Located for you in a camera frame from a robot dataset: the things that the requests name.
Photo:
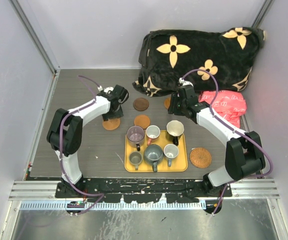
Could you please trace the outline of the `dark wood coaster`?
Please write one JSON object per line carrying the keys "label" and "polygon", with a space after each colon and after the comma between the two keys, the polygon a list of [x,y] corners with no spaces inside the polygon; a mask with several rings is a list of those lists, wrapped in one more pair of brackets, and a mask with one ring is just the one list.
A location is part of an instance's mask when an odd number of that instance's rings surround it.
{"label": "dark wood coaster", "polygon": [[133,107],[137,110],[137,111],[145,111],[148,107],[149,107],[149,101],[145,98],[137,98],[134,102],[133,102]]}

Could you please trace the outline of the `light wood coaster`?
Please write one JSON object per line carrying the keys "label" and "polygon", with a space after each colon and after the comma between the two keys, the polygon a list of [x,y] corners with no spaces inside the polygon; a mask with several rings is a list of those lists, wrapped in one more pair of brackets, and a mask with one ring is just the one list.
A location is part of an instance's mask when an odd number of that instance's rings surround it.
{"label": "light wood coaster", "polygon": [[169,108],[170,102],[171,102],[171,98],[170,98],[170,97],[168,97],[168,98],[166,98],[166,99],[164,100],[164,107],[165,107],[166,109]]}

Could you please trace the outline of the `grey white mug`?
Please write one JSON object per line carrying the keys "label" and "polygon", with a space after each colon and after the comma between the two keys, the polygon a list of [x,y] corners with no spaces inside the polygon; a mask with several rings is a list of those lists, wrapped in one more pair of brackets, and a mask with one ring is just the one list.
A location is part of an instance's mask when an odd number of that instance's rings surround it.
{"label": "grey white mug", "polygon": [[171,167],[173,159],[175,159],[179,154],[179,149],[174,144],[168,144],[163,149],[164,156],[167,159],[168,167]]}

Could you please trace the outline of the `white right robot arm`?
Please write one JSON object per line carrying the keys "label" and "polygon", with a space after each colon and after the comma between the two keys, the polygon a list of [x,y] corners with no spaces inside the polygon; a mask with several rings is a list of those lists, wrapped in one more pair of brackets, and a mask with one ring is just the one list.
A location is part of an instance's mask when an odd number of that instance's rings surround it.
{"label": "white right robot arm", "polygon": [[187,117],[207,129],[226,147],[224,165],[203,176],[205,195],[214,197],[222,185],[239,181],[266,167],[258,133],[236,128],[215,113],[207,102],[199,102],[192,85],[180,86],[171,94],[168,113]]}

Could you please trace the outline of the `black cream mug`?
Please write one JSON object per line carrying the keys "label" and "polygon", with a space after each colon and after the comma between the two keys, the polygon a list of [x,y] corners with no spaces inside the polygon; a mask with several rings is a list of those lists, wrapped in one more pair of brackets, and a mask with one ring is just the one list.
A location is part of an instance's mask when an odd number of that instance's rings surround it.
{"label": "black cream mug", "polygon": [[184,133],[184,125],[178,120],[172,120],[166,125],[166,139],[178,146],[179,139]]}

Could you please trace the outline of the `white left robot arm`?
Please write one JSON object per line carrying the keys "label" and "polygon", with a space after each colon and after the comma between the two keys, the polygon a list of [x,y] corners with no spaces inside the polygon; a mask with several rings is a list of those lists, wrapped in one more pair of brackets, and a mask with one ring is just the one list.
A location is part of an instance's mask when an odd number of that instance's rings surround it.
{"label": "white left robot arm", "polygon": [[61,178],[72,198],[82,195],[103,198],[102,193],[84,192],[77,151],[82,142],[83,127],[99,116],[104,121],[122,117],[121,105],[128,98],[128,90],[120,85],[105,89],[99,87],[99,93],[91,101],[70,110],[59,108],[55,112],[46,140],[59,159]]}

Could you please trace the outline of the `orange wood coaster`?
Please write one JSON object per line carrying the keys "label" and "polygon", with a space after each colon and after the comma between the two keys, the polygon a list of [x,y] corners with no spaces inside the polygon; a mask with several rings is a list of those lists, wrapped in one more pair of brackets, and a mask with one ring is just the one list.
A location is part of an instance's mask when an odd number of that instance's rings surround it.
{"label": "orange wood coaster", "polygon": [[146,129],[150,125],[150,123],[151,123],[150,118],[145,114],[138,115],[134,119],[134,125],[140,126],[143,129]]}

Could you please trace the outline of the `rattan coaster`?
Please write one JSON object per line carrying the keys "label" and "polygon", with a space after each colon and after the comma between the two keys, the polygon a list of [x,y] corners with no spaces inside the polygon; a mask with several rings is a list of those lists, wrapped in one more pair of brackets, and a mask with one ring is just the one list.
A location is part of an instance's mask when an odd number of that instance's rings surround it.
{"label": "rattan coaster", "polygon": [[112,131],[117,129],[120,126],[120,118],[109,119],[102,122],[102,126],[105,130]]}
{"label": "rattan coaster", "polygon": [[212,156],[208,150],[203,147],[197,147],[190,152],[190,162],[197,168],[207,168],[212,162]]}

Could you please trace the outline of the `purple glass mug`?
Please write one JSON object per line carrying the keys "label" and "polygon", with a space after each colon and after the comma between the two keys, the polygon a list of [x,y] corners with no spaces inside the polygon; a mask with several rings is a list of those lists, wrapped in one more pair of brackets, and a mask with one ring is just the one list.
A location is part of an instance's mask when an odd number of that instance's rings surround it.
{"label": "purple glass mug", "polygon": [[140,126],[132,126],[127,130],[126,137],[129,144],[136,148],[137,151],[140,151],[141,146],[145,142],[145,131]]}

